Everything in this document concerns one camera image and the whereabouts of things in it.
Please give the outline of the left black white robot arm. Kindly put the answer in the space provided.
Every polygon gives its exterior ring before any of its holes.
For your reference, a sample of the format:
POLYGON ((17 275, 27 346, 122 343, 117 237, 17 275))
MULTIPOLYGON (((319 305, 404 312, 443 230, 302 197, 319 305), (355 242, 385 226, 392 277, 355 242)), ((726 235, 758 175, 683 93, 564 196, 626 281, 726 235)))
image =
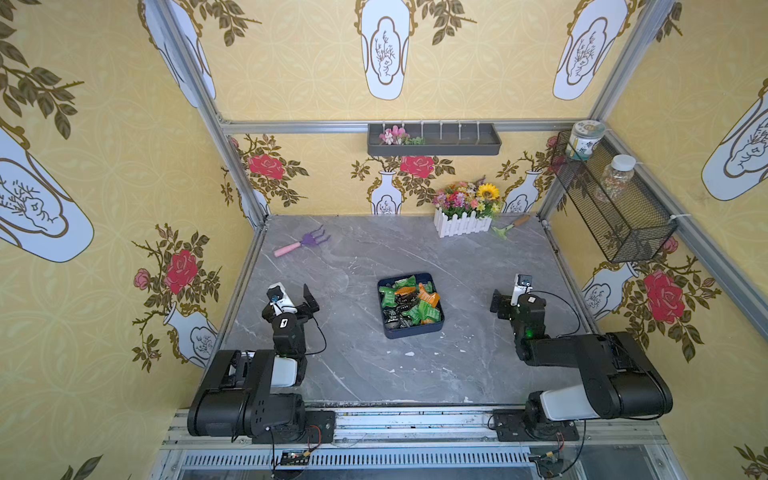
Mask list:
POLYGON ((269 287, 262 318, 272 328, 272 348, 216 352, 187 413, 190 435, 232 441, 243 436, 255 443, 309 436, 302 396, 278 391, 302 384, 312 355, 305 325, 320 306, 308 286, 302 295, 295 304, 281 283, 269 287))

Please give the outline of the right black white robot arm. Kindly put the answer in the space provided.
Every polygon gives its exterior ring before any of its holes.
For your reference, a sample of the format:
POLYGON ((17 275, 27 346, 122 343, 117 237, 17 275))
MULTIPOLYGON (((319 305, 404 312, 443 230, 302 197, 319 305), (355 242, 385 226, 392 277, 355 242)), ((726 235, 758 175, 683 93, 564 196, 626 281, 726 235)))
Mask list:
POLYGON ((575 441, 576 423, 594 419, 656 420, 671 412, 671 390, 627 332, 551 337, 546 301, 532 293, 494 291, 490 311, 511 323, 518 358, 532 367, 573 368, 574 386, 529 394, 522 409, 495 410, 502 442, 575 441))

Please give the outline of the dark blue storage box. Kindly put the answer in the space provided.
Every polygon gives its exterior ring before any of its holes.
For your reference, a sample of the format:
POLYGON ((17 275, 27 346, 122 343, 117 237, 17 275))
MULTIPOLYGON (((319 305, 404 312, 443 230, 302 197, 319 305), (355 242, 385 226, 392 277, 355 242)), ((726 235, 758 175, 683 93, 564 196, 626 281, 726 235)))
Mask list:
POLYGON ((388 339, 400 339, 435 333, 443 328, 445 313, 440 301, 437 308, 442 314, 442 321, 434 324, 411 326, 402 314, 414 305, 418 304, 419 284, 430 282, 434 290, 439 294, 433 277, 427 272, 401 274, 399 276, 384 278, 378 281, 377 294, 379 298, 381 318, 384 335, 388 339))

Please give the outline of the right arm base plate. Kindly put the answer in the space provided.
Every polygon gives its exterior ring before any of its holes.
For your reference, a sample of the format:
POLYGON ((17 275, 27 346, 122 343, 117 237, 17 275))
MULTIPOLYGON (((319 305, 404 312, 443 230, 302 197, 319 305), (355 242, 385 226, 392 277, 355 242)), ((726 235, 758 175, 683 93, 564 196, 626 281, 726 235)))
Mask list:
POLYGON ((552 421, 522 409, 496 409, 487 426, 500 442, 560 442, 580 439, 573 421, 552 421))

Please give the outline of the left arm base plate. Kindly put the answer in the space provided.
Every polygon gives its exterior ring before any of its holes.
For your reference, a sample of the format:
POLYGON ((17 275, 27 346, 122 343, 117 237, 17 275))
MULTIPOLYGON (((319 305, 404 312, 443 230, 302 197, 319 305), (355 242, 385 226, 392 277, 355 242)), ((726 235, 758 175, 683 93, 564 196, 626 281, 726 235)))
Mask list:
POLYGON ((297 422, 277 425, 263 430, 251 440, 253 444, 304 443, 310 447, 332 443, 336 427, 336 413, 332 410, 310 410, 298 417, 297 422))

